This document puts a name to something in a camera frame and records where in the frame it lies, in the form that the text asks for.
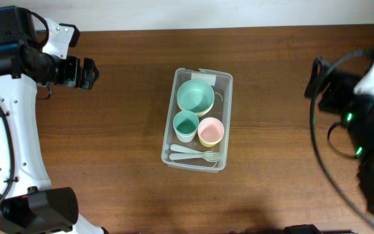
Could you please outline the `green bowl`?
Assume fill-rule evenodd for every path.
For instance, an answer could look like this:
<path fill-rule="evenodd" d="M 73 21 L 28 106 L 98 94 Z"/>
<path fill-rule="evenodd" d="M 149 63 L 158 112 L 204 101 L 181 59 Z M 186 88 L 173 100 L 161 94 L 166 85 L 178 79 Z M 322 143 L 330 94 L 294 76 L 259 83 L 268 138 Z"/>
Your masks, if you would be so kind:
<path fill-rule="evenodd" d="M 214 104 L 215 93 L 207 82 L 192 79 L 181 84 L 176 98 L 177 104 L 186 111 L 202 112 Z"/>

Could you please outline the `green cup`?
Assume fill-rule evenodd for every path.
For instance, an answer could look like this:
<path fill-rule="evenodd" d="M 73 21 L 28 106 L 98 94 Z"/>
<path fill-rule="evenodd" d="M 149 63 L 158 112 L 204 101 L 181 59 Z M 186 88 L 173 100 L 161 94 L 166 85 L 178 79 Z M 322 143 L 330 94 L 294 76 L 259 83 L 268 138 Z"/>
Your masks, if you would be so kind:
<path fill-rule="evenodd" d="M 178 112 L 173 119 L 175 131 L 183 136 L 193 135 L 197 132 L 199 119 L 195 113 L 189 110 Z"/>

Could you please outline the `white plastic spoon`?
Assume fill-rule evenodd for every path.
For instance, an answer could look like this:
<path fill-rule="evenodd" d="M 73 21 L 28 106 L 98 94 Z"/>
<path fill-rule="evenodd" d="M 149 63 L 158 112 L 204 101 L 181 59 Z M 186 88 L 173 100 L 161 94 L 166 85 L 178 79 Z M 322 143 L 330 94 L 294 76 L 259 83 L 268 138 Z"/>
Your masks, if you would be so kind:
<path fill-rule="evenodd" d="M 204 151 L 204 152 L 197 151 L 197 150 L 190 149 L 190 148 L 178 145 L 178 144 L 172 144 L 170 146 L 170 150 L 172 151 L 172 153 L 204 153 L 204 152 L 209 152 L 209 151 Z"/>

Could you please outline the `cream white cup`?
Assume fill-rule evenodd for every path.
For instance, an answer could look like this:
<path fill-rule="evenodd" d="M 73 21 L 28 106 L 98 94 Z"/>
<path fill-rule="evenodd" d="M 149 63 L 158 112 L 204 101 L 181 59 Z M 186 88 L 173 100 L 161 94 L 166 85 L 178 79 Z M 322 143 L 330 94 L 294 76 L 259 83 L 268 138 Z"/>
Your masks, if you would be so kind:
<path fill-rule="evenodd" d="M 197 134 L 197 127 L 190 124 L 178 125 L 175 128 L 175 134 L 179 141 L 188 143 L 191 142 Z"/>

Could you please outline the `pink cup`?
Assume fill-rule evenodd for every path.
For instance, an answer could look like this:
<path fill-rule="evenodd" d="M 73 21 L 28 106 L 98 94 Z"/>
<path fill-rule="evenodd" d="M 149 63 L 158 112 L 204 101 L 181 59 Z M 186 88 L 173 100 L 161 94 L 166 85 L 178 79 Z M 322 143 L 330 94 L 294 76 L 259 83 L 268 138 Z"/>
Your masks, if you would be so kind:
<path fill-rule="evenodd" d="M 217 144 L 223 138 L 225 128 L 217 118 L 208 117 L 201 120 L 197 133 L 207 144 Z"/>

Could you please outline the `yellow cup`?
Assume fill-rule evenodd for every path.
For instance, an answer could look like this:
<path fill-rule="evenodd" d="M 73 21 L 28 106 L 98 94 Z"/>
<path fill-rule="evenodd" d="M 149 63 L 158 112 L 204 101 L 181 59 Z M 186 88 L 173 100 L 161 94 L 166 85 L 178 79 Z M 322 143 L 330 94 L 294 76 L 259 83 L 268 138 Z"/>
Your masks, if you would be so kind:
<path fill-rule="evenodd" d="M 220 135 L 199 135 L 200 143 L 207 148 L 214 147 L 216 144 L 220 143 L 223 137 Z"/>

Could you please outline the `white plastic fork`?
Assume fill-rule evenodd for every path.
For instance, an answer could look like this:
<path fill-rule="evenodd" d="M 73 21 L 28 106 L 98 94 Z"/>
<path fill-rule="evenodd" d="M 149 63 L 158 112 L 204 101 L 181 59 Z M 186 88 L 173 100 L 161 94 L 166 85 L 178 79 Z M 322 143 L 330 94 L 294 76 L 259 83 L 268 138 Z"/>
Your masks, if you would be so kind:
<path fill-rule="evenodd" d="M 171 153 L 169 158 L 172 161 L 185 159 L 204 159 L 208 162 L 216 162 L 221 159 L 221 153 L 204 152 L 204 153 Z"/>

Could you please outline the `yellow bowl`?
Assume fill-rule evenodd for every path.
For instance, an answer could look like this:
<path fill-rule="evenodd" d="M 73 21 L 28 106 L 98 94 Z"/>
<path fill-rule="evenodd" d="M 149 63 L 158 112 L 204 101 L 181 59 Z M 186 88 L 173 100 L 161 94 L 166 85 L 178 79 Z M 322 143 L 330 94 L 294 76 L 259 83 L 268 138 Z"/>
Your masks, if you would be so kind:
<path fill-rule="evenodd" d="M 185 111 L 184 108 L 182 108 L 180 105 L 178 105 L 179 108 L 182 110 L 182 111 Z M 191 112 L 195 113 L 197 115 L 198 118 L 200 117 L 203 117 L 204 115 L 206 115 L 208 112 L 210 112 L 210 110 L 212 109 L 214 105 L 212 104 L 211 106 L 209 106 L 209 108 L 207 108 L 206 110 L 202 111 L 202 112 L 193 112 L 193 110 L 190 110 Z"/>

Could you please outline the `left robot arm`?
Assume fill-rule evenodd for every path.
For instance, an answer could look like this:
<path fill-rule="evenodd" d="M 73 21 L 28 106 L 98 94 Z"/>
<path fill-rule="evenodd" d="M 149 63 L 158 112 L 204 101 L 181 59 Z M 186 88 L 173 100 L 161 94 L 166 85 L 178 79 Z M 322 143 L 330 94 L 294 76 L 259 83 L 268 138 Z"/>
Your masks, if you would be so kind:
<path fill-rule="evenodd" d="M 95 62 L 68 55 L 78 28 L 17 6 L 0 7 L 0 231 L 3 233 L 104 233 L 79 212 L 72 188 L 53 188 L 42 160 L 36 124 L 39 87 L 89 90 L 99 77 Z"/>

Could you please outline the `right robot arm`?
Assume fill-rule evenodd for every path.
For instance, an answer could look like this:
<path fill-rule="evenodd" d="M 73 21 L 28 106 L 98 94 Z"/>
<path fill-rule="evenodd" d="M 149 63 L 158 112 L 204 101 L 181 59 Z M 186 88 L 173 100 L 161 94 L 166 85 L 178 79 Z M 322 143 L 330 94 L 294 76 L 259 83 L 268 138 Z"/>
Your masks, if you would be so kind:
<path fill-rule="evenodd" d="M 374 229 L 374 48 L 352 51 L 333 63 L 315 58 L 304 96 L 310 100 L 310 138 L 321 171 L 345 204 Z M 365 213 L 344 194 L 323 162 L 316 140 L 316 109 L 338 115 L 340 120 L 330 128 L 342 127 L 350 136 L 355 152 L 334 152 L 359 162 L 357 178 L 366 200 Z"/>

